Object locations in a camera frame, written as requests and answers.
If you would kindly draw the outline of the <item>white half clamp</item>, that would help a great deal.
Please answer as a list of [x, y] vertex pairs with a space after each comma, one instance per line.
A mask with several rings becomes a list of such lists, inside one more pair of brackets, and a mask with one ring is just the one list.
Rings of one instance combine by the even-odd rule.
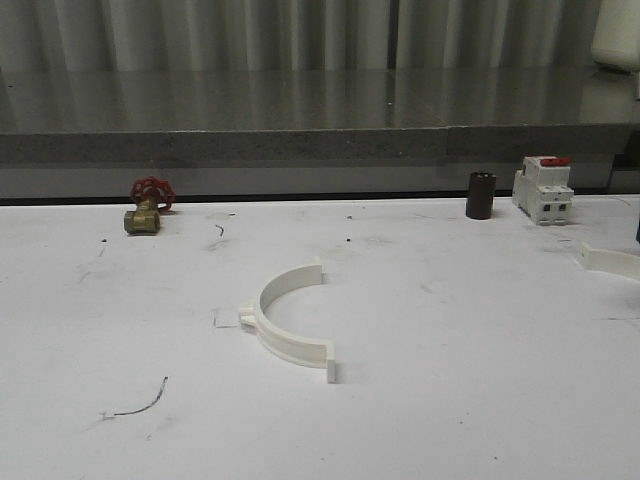
[[275, 306], [290, 294], [324, 283], [324, 266], [319, 257], [273, 274], [238, 309], [240, 326], [251, 330], [274, 356], [308, 369], [322, 370], [327, 384], [338, 382], [336, 345], [333, 338], [310, 334], [279, 320]]
[[611, 273], [632, 280], [640, 279], [640, 259], [636, 255], [597, 249], [586, 242], [582, 242], [579, 261], [586, 270]]

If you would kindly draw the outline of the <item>brass valve red handwheel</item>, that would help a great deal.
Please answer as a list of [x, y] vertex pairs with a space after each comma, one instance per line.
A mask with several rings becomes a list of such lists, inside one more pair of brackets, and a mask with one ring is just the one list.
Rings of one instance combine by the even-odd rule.
[[160, 215], [171, 209], [176, 194], [167, 180], [148, 176], [134, 182], [130, 198], [136, 209], [124, 214], [124, 230], [131, 235], [156, 234]]

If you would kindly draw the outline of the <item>grey stone countertop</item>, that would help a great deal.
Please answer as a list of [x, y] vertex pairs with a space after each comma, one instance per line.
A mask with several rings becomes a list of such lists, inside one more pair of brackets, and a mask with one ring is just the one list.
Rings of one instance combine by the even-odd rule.
[[6, 168], [415, 165], [611, 156], [633, 79], [592, 67], [44, 72], [1, 78]]

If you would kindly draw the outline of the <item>white rice cooker appliance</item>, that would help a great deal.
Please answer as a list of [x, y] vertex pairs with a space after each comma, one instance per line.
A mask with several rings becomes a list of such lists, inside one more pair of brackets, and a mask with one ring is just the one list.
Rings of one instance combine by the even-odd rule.
[[602, 0], [591, 45], [597, 64], [639, 70], [639, 0]]

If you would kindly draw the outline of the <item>white circuit breaker red switch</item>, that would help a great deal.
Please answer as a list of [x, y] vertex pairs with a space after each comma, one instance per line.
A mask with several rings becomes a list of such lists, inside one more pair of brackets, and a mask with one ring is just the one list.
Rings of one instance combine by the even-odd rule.
[[574, 196], [570, 170], [568, 157], [525, 156], [515, 173], [512, 202], [536, 225], [565, 225]]

